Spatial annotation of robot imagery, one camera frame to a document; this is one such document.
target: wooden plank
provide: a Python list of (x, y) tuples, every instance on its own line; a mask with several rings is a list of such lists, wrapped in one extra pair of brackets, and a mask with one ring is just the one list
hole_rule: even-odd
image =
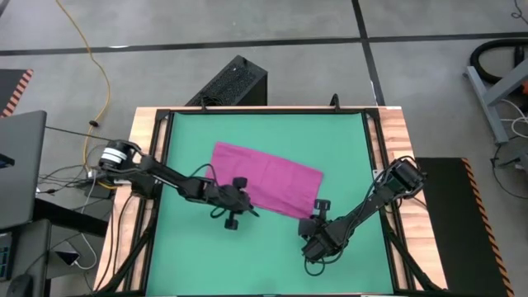
[[(293, 110), (293, 109), (333, 109), (333, 106), (211, 106), (208, 110), (267, 110), (267, 109), (282, 109), (282, 110)], [(404, 155), (413, 156), (413, 148), (410, 143), (410, 139), (407, 132), (407, 126), (405, 125), (405, 119), (403, 118), (403, 112), (400, 107), (372, 107), (372, 106), (343, 106), (342, 109), (357, 109), (357, 108), (377, 108), (379, 110), (380, 121), (384, 133), (385, 146), (387, 148), (387, 154), (389, 155), (389, 161), (394, 158), (399, 158)], [(152, 138), (153, 126), (155, 121), (156, 111), (158, 109), (171, 109), (179, 111), (197, 111), (201, 109), (198, 106), (168, 106), (168, 107), (138, 107), (134, 116), (134, 123), (130, 132), (129, 140), (137, 143), (144, 153), (149, 151), (149, 145)], [(369, 125), (370, 135), (375, 151), (376, 164), (378, 167), (382, 167), (381, 154), (375, 135), (375, 129), (373, 125)], [(156, 157), (159, 158), (163, 141), (163, 134), (165, 129), (160, 130), (158, 138), (158, 146), (156, 149)], [(114, 206), (114, 242), (116, 241), (116, 229), (117, 229), (117, 218), (123, 209), (123, 204), (129, 197), (130, 188), (121, 187), (116, 191), (115, 195), (115, 206)], [(417, 197), (421, 201), (424, 201), (423, 195), (420, 194)], [(138, 215), (139, 200), (133, 198), (129, 203), (125, 213), (123, 215), (123, 222), (121, 223), (120, 231), (120, 249), (117, 258), (117, 264), (119, 265), (125, 260), (126, 256), (130, 252), (131, 240), (134, 232), (135, 220)], [(434, 234), (432, 232), (431, 221), (427, 211), (419, 205), (416, 201), (406, 200), (400, 207), (402, 214), (403, 229), (406, 235), (408, 250), (422, 267), (422, 269), (429, 275), (432, 281), (434, 281), (440, 287), (446, 288), (446, 279), (444, 272), (441, 267), (440, 256), (436, 248), (436, 242)], [(144, 226), (148, 221), (149, 211), (146, 213)], [(101, 260), (99, 268), (97, 270), (96, 284), (102, 278), (106, 264), (110, 261), (111, 268), (113, 267), (113, 256), (112, 259), (109, 257), (110, 254), (110, 229), (107, 232), (103, 250), (101, 252)], [(401, 258), (394, 250), (396, 267), (398, 270), (398, 279), (400, 286), (406, 288), (405, 278), (403, 274), (403, 265)], [(141, 269), (143, 267), (144, 253), (142, 252), (135, 263), (134, 277), (132, 281), (132, 289), (138, 289), (140, 283)], [(111, 278), (111, 271), (107, 273), (102, 284), (104, 285)]]
[[(379, 121), (383, 130), (389, 162), (393, 161), (395, 158), (403, 156), (414, 157), (413, 147), (407, 131), (405, 119), (403, 118), (402, 109), (399, 107), (380, 107)], [(381, 166), (378, 140), (372, 124), (373, 122), (370, 121), (369, 130), (375, 148), (376, 164), (379, 167), (383, 167)], [(416, 197), (425, 203), (425, 197), (422, 192), (418, 193)], [(399, 211), (402, 218), (403, 232), (405, 233), (408, 251), (435, 284), (441, 288), (447, 288), (440, 255), (438, 254), (438, 248), (436, 247), (435, 235), (432, 231), (431, 221), (427, 210), (415, 200), (404, 200)], [(401, 257), (398, 255), (398, 252), (394, 247), (393, 254), (396, 261), (396, 270), (398, 272), (400, 288), (408, 288), (405, 281)], [(415, 283), (418, 289), (421, 288), (416, 281)]]

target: black metal frame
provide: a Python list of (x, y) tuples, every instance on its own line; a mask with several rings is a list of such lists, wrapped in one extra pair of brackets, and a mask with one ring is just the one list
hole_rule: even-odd
[[(376, 138), (378, 140), (379, 150), (381, 152), (381, 157), (382, 157), (381, 161), (383, 163), (383, 166), (387, 167), (389, 165), (389, 159), (387, 157), (386, 147), (384, 145), (384, 136), (383, 136), (383, 131), (381, 128), (380, 114), (378, 112), (378, 109), (376, 107), (342, 109), (339, 106), (338, 98), (336, 98), (336, 100), (334, 100), (333, 98), (331, 105), (334, 105), (335, 107), (334, 108), (321, 108), (321, 109), (304, 109), (302, 107), (300, 107), (299, 109), (281, 109), (280, 107), (279, 108), (254, 109), (249, 106), (246, 109), (240, 109), (240, 110), (207, 109), (207, 108), (195, 109), (195, 110), (158, 110), (156, 113), (156, 120), (155, 120), (154, 128), (153, 128), (153, 137), (152, 137), (151, 145), (150, 145), (148, 152), (150, 154), (154, 154), (154, 152), (156, 151), (158, 141), (159, 141), (159, 130), (161, 127), (161, 123), (162, 123), (162, 120), (166, 120), (167, 128), (166, 128), (165, 137), (163, 140), (162, 158), (160, 160), (161, 163), (166, 163), (167, 157), (168, 157), (168, 149), (170, 146), (170, 139), (172, 135), (172, 127), (173, 127), (173, 122), (174, 122), (176, 113), (186, 114), (186, 115), (360, 114), (363, 125), (365, 127), (365, 140), (366, 140), (367, 150), (369, 151), (370, 166), (372, 170), (380, 169), (380, 168), (376, 168), (374, 148), (373, 148), (373, 144), (372, 144), (371, 137), (370, 137), (369, 123), (368, 123), (369, 119), (372, 119), (374, 122)], [(159, 203), (161, 200), (159, 199), (161, 198), (161, 187), (159, 188), (159, 191), (157, 191), (156, 196), (153, 198), (157, 198), (157, 199), (154, 199), (154, 205), (153, 205), (153, 209), (156, 210), (159, 207)], [(132, 245), (135, 245), (135, 243), (137, 243), (139, 236), (141, 234), (141, 227), (144, 221), (145, 207), (146, 207), (146, 203), (144, 201), (141, 201), (139, 205), (139, 214), (136, 219), (136, 225), (134, 227), (134, 237), (132, 240)], [(398, 212), (398, 209), (396, 208), (396, 204), (393, 204), (392, 207), (394, 210), (392, 214), (394, 217), (394, 222), (396, 223), (395, 224), (396, 232), (400, 237), (404, 238), (401, 216)], [(384, 232), (384, 243), (385, 243), (385, 250), (387, 252), (387, 259), (388, 259), (389, 269), (390, 269), (390, 274), (391, 274), (391, 283), (392, 283), (394, 291), (398, 291), (398, 290), (401, 290), (401, 288), (399, 288), (398, 274), (396, 271), (394, 254), (393, 254), (393, 250), (391, 247), (391, 243), (389, 241), (389, 237), (387, 236), (388, 230), (386, 230), (386, 228), (384, 227), (385, 226), (384, 220), (388, 220), (388, 218), (384, 211), (380, 211), (379, 217), (382, 223), (381, 224), (382, 230)], [(146, 253), (144, 256), (143, 269), (141, 271), (141, 282), (139, 285), (140, 290), (146, 290), (146, 287), (147, 287), (149, 268), (150, 268), (150, 262), (151, 262), (151, 257), (152, 257), (152, 248), (153, 248), (153, 242), (154, 242), (154, 237), (155, 237), (155, 228), (154, 228), (153, 235), (154, 236), (152, 236), (152, 238), (149, 240), (145, 248)], [(405, 244), (405, 240), (402, 240), (402, 243), (404, 247), (407, 248), (407, 245)], [(408, 288), (410, 290), (415, 290), (416, 288), (414, 285), (413, 275), (405, 263), (403, 264), (403, 266), (405, 268), (405, 278), (408, 283)], [(134, 273), (133, 270), (129, 271), (127, 277), (125, 278), (124, 290), (131, 290), (131, 280), (132, 280), (133, 273)]]

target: gray concrete floor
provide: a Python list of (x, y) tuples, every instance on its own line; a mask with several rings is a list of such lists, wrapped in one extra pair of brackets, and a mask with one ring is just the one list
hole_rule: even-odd
[[(528, 5), (519, 2), (528, 13)], [(360, 4), (369, 36), (528, 29), (510, 17), (514, 11), (510, 1), (360, 0)], [(92, 46), (359, 36), (348, 0), (64, 0), (64, 6)], [(494, 181), (489, 162), (495, 149), (493, 138), (469, 82), (462, 77), (469, 54), (484, 41), (371, 47), (386, 104), (403, 106), (415, 154), (466, 157), (472, 163), (513, 288), (523, 296), (528, 292), (528, 200), (509, 196)], [(11, 0), (0, 17), (0, 50), (82, 46), (53, 0)], [(342, 104), (375, 105), (359, 43), (96, 54), (111, 80), (113, 98), (99, 134), (128, 138), (137, 106), (185, 104), (236, 54), (269, 71), (270, 105), (327, 105), (334, 92)], [(494, 51), (483, 60), (497, 74), (512, 65), (509, 50)], [(104, 81), (85, 54), (4, 56), (0, 68), (35, 70), (16, 113), (45, 110), (49, 125), (85, 131), (104, 104)], [(511, 113), (507, 107), (504, 112), (505, 116)], [(526, 144), (523, 141), (513, 145)], [(80, 163), (82, 146), (82, 137), (46, 131), (41, 172)], [(498, 176), (506, 187), (528, 196), (521, 172), (503, 170)], [(85, 198), (66, 190), (45, 199), (73, 208)], [(88, 213), (103, 215), (108, 207), (101, 204)], [(54, 229), (53, 241), (69, 234)], [(102, 240), (89, 239), (101, 252)], [(79, 238), (73, 244), (82, 252), (81, 263), (89, 265), (92, 255), (86, 245)], [(52, 261), (50, 274), (64, 272), (72, 274), (52, 282), (52, 296), (87, 292), (78, 269)], [(92, 270), (87, 278), (93, 282), (94, 276)]]

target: green mat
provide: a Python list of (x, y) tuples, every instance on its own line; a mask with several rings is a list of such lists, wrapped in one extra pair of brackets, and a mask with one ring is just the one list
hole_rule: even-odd
[[(318, 198), (332, 201), (330, 219), (359, 204), (372, 182), (361, 115), (177, 114), (167, 165), (191, 174), (210, 161), (217, 141), (321, 170)], [(239, 215), (238, 230), (230, 231), (226, 214), (212, 219), (211, 210), (163, 189), (148, 295), (393, 292), (378, 214), (356, 230), (338, 262), (312, 277), (297, 219), (257, 209), (260, 218)]]

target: black cable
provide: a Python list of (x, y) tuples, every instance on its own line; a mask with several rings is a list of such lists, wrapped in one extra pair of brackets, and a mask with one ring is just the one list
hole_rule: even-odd
[(39, 183), (44, 183), (44, 182), (62, 182), (62, 183), (67, 183), (67, 182), (78, 182), (78, 181), (81, 181), (83, 179), (84, 178), (75, 179), (75, 177), (46, 177), (44, 180), (39, 181)]
[[(123, 210), (121, 211), (120, 213), (120, 217), (119, 217), (119, 221), (117, 223), (117, 228), (118, 228), (118, 234), (116, 235), (116, 237), (119, 236), (119, 230), (120, 230), (120, 223), (122, 222), (122, 219), (121, 219), (121, 216), (123, 215), (124, 213), (124, 210), (125, 210), (125, 207), (126, 207), (126, 204), (128, 203), (129, 199), (133, 197), (132, 195), (129, 196), (129, 198), (127, 199), (127, 201), (125, 202), (124, 206), (123, 206)], [(153, 222), (155, 220), (155, 213), (152, 212), (151, 213), (151, 216), (150, 216), (150, 221), (148, 222), (148, 226), (145, 228), (144, 230), (144, 235), (148, 235), (150, 236), (150, 232), (151, 232), (151, 229), (152, 229), (152, 225), (153, 225)], [(136, 258), (137, 257), (137, 254), (139, 252), (141, 252), (141, 249), (143, 248), (143, 245), (146, 244), (146, 241), (144, 241), (142, 238), (140, 238), (140, 240), (136, 243), (136, 245), (134, 245), (131, 249), (130, 249), (130, 253), (129, 253), (129, 256), (125, 259), (125, 261), (121, 264), (121, 267), (119, 268), (119, 270), (115, 273), (112, 274), (112, 277), (110, 278), (110, 280), (106, 283), (106, 285), (101, 288), (101, 283), (104, 281), (105, 279), (105, 276), (106, 276), (106, 273), (108, 272), (108, 269), (110, 268), (110, 259), (111, 259), (111, 256), (112, 256), (112, 253), (113, 253), (113, 238), (114, 238), (114, 221), (113, 221), (113, 215), (111, 216), (111, 224), (112, 224), (112, 227), (111, 227), (111, 240), (110, 240), (110, 256), (109, 256), (109, 260), (108, 262), (106, 263), (106, 268), (105, 268), (105, 272), (103, 273), (103, 276), (101, 278), (101, 280), (99, 281), (99, 284), (97, 284), (97, 287), (95, 289), (95, 295), (97, 295), (98, 293), (105, 293), (105, 292), (108, 292), (109, 291), (109, 288), (112, 289), (114, 285), (116, 285), (117, 283), (117, 286), (119, 286), (119, 284), (121, 283), (122, 281), (122, 278), (124, 277), (124, 274), (123, 273), (126, 273), (130, 267), (132, 265), (134, 265), (135, 263), (135, 260), (133, 260), (132, 262), (130, 262), (130, 258)], [(119, 248), (119, 239), (116, 238), (117, 240), (117, 243), (115, 244), (115, 254), (117, 254), (117, 249)]]
[(85, 271), (82, 276), (84, 276), (84, 283), (86, 284), (86, 287), (88, 288), (88, 290), (90, 291), (90, 295), (93, 295), (93, 288), (92, 286), (90, 285), (90, 282), (88, 281), (88, 278), (86, 277), (86, 274), (88, 273), (88, 271)]
[(117, 262), (117, 253), (119, 252), (119, 235), (121, 230), (121, 222), (123, 221), (123, 214), (126, 211), (126, 206), (129, 204), (129, 201), (132, 199), (132, 194), (126, 199), (125, 204), (123, 205), (123, 209), (121, 210), (121, 213), (119, 214), (119, 219), (117, 221), (117, 235), (115, 236), (115, 254), (114, 254), (114, 269), (113, 274), (116, 273), (116, 262)]
[(95, 135), (89, 135), (89, 134), (78, 133), (78, 132), (74, 132), (74, 131), (70, 131), (70, 130), (65, 130), (65, 129), (55, 128), (55, 127), (50, 127), (50, 126), (48, 126), (48, 125), (46, 126), (46, 129), (56, 130), (56, 131), (60, 131), (60, 132), (64, 132), (64, 133), (70, 133), (70, 134), (81, 135), (81, 136), (86, 136), (86, 137), (91, 137), (91, 138), (93, 138), (93, 139), (100, 139), (100, 140), (106, 140), (106, 141), (113, 141), (112, 139), (107, 139), (107, 138), (104, 138), (104, 137), (99, 137), (99, 136), (95, 136)]
[(528, 200), (528, 197), (525, 197), (525, 196), (520, 196), (520, 195), (517, 195), (517, 194), (514, 194), (512, 192), (510, 192), (502, 183), (501, 181), (498, 180), (498, 177), (497, 177), (497, 156), (498, 156), (498, 152), (501, 150), (502, 148), (502, 144), (499, 144), (497, 146), (497, 149), (495, 150), (495, 154), (493, 155), (493, 159), (491, 160), (492, 161), (492, 171), (493, 171), (493, 177), (495, 178), (495, 181), (497, 182), (497, 184), (501, 187), (501, 189), (503, 191), (505, 191), (506, 193), (508, 193), (509, 195), (513, 196), (513, 197), (516, 197), (516, 198), (519, 198), (519, 199), (522, 199), (522, 200)]
[(312, 272), (310, 272), (310, 270), (308, 269), (308, 263), (309, 263), (308, 259), (305, 258), (305, 259), (304, 259), (304, 271), (306, 271), (306, 273), (307, 273), (309, 276), (320, 276), (320, 275), (323, 274), (324, 269), (326, 268), (326, 263), (324, 262), (324, 259), (323, 259), (323, 264), (321, 265), (321, 270), (320, 270), (319, 272), (317, 272), (317, 273), (312, 273)]
[(97, 203), (99, 203), (99, 202), (101, 202), (101, 201), (109, 201), (109, 200), (108, 200), (108, 199), (105, 199), (105, 198), (101, 198), (101, 199), (99, 199), (99, 200), (97, 200), (97, 201), (94, 201), (94, 202), (88, 203), (87, 205), (83, 205), (83, 206), (79, 206), (79, 207), (76, 207), (76, 208), (72, 208), (72, 209), (70, 209), (70, 210), (80, 210), (80, 209), (83, 208), (83, 207), (88, 207), (88, 206), (91, 206), (91, 205), (97, 204)]
[(209, 213), (209, 216), (212, 218), (212, 219), (218, 219), (219, 217), (221, 217), (223, 214), (225, 214), (227, 210), (226, 209), (222, 209), (221, 207), (217, 206), (217, 207), (214, 207), (213, 210), (211, 210), (211, 212)]
[(486, 83), (495, 84), (498, 83), (502, 78), (492, 75), (491, 73), (488, 73), (482, 65), (480, 64), (480, 56), (491, 49), (496, 48), (502, 48), (502, 47), (516, 47), (516, 46), (527, 46), (528, 45), (528, 39), (502, 39), (502, 40), (492, 40), (489, 42), (485, 42), (481, 45), (479, 45), (473, 53), (471, 53), (471, 56), (469, 56), (469, 65), (475, 67), (475, 71), (478, 73), (480, 78), (484, 80)]
[(55, 178), (55, 177), (47, 177), (46, 179), (42, 180), (42, 181), (39, 181), (37, 185), (45, 185), (47, 183), (53, 183), (55, 185), (59, 184), (59, 186), (70, 186), (70, 185), (73, 185), (73, 184), (82, 184), (84, 182), (89, 182), (91, 181), (92, 179), (88, 179), (88, 178), (81, 178), (80, 176), (83, 174), (83, 172), (80, 172), (77, 174), (76, 177), (70, 177), (69, 179), (64, 179), (64, 180), (61, 180), (61, 179), (58, 179), (58, 178)]
[[(399, 208), (402, 206), (403, 199), (398, 199), (396, 202), (396, 210), (399, 210)], [(388, 214), (393, 214), (394, 212), (391, 210), (385, 210)]]
[(41, 182), (38, 184), (39, 186), (40, 185), (54, 185), (54, 186), (64, 186), (64, 187), (67, 187), (67, 188), (72, 188), (72, 187), (75, 187), (75, 186), (71, 186), (69, 185), (67, 182), (66, 184), (63, 184), (63, 183), (59, 183), (57, 181), (44, 181), (44, 182)]
[(141, 253), (143, 250), (143, 247), (147, 242), (151, 239), (153, 236), (153, 229), (154, 225), (158, 219), (158, 216), (156, 212), (153, 210), (153, 212), (150, 215), (150, 220), (147, 223), (147, 227), (143, 231), (143, 234), (141, 237), (139, 237), (138, 242), (132, 247), (130, 250), (130, 253), (128, 257), (125, 259), (117, 273), (112, 276), (112, 278), (108, 281), (108, 283), (102, 287), (100, 290), (97, 290), (96, 295), (103, 295), (107, 292), (113, 292), (115, 291), (120, 283), (123, 281), (123, 278), (125, 277), (127, 271), (135, 264), (135, 259), (137, 256)]
[(39, 177), (40, 177), (40, 180), (43, 181), (45, 179), (48, 179), (48, 177), (52, 177), (57, 172), (61, 172), (63, 170), (73, 169), (73, 168), (77, 168), (77, 167), (81, 167), (81, 166), (84, 166), (84, 165), (78, 164), (78, 165), (72, 165), (72, 166), (67, 166), (67, 167), (61, 167), (59, 169), (53, 170), (51, 173), (46, 174), (44, 177), (40, 177), (40, 176)]
[(203, 167), (209, 167), (209, 168), (211, 168), (211, 172), (213, 173), (213, 181), (214, 181), (214, 183), (216, 184), (216, 186), (219, 186), (218, 179), (216, 178), (215, 167), (213, 167), (213, 165), (211, 165), (211, 164), (209, 164), (209, 163), (204, 164), (204, 165), (198, 167), (193, 173), (191, 173), (191, 175), (190, 175), (188, 178), (195, 176), (195, 174), (197, 174), (198, 171), (200, 171)]
[[(80, 172), (75, 178), (77, 179), (81, 174), (83, 174), (83, 172)], [(88, 182), (90, 181), (91, 179), (82, 179), (82, 180), (73, 180), (73, 181), (69, 181), (65, 184), (63, 184), (59, 189), (48, 189), (46, 191), (41, 191), (39, 194), (54, 194), (58, 191), (61, 191), (65, 188), (70, 188), (70, 187), (75, 187), (76, 184), (82, 184), (84, 182)]]
[(417, 197), (413, 197), (413, 199), (418, 202), (419, 204), (421, 204), (426, 210), (427, 210), (427, 204), (423, 203), (422, 200), (419, 200)]
[(522, 10), (519, 7), (519, 3), (517, 2), (517, 0), (513, 0), (513, 4), (515, 5), (517, 12), (512, 12), (511, 17), (513, 17), (514, 19), (522, 19), (528, 25), (528, 21), (522, 15)]

